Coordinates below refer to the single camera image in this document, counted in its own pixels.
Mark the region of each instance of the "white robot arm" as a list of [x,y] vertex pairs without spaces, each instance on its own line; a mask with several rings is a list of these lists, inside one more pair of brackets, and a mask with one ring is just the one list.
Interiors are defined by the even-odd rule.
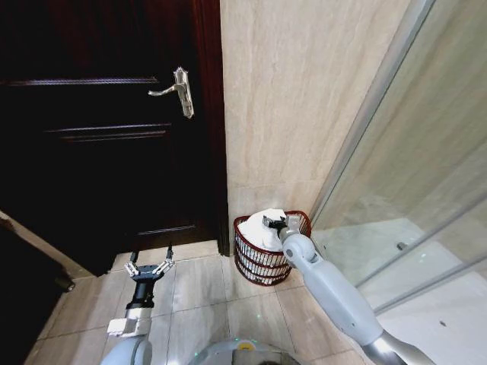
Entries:
[[289,217],[286,221],[265,217],[263,223],[278,230],[286,259],[301,272],[315,300],[335,326],[357,341],[372,361],[380,365],[434,364],[418,348],[382,328],[368,302],[340,270],[316,252],[308,237],[288,226]]

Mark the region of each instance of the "door frame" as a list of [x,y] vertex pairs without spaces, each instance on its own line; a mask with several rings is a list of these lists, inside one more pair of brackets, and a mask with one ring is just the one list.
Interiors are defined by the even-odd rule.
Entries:
[[193,0],[196,48],[200,60],[202,104],[210,142],[210,172],[220,254],[230,255],[228,228],[227,150],[223,98],[223,59],[219,0]]

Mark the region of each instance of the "door panel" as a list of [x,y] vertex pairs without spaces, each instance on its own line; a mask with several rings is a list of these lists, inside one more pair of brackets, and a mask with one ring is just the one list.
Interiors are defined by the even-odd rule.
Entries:
[[[216,238],[195,2],[0,9],[10,151],[0,209],[96,274],[118,252]],[[189,71],[192,119],[176,93],[148,96],[174,83],[177,66]]]

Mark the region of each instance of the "beige tile wall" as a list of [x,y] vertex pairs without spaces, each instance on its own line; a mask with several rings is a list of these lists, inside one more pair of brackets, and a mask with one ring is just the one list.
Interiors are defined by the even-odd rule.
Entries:
[[487,3],[435,2],[315,227],[431,230],[487,191]]
[[230,221],[312,208],[409,0],[221,0]]

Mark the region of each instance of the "metal frame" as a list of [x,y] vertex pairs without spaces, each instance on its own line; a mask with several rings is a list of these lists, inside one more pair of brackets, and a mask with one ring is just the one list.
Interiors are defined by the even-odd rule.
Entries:
[[435,0],[412,0],[311,209],[312,226],[329,200]]
[[410,301],[411,299],[419,297],[420,295],[429,292],[436,287],[440,287],[443,284],[459,278],[460,276],[463,276],[468,272],[484,267],[487,267],[487,253],[463,264],[459,264],[454,268],[451,268],[450,270],[447,270],[444,273],[425,281],[423,284],[420,284],[417,287],[414,287],[413,289],[398,295],[392,300],[389,300],[388,302],[379,305],[377,308],[374,308],[374,313],[376,314],[376,316],[378,316],[392,308],[395,308],[396,306]]
[[381,273],[385,269],[389,268],[394,262],[397,262],[400,260],[402,257],[405,255],[410,254],[412,251],[417,249],[418,247],[422,246],[424,243],[427,243],[430,238],[432,238],[434,235],[440,233],[442,230],[444,230],[446,227],[450,226],[455,221],[458,221],[461,217],[463,217],[465,214],[467,214],[469,211],[472,211],[479,205],[481,205],[483,202],[487,201],[487,192],[481,194],[476,200],[469,202],[465,207],[463,207],[460,211],[457,213],[451,215],[448,219],[437,225],[433,230],[423,234],[421,237],[419,237],[415,242],[411,243],[410,245],[407,246],[406,249],[401,251],[398,255],[395,255],[393,258],[391,258],[389,261],[385,262],[378,268],[376,268],[373,272],[371,272],[369,275],[367,275],[365,278],[360,280],[356,287],[361,287],[365,283],[367,283],[369,280],[371,280],[375,275]]

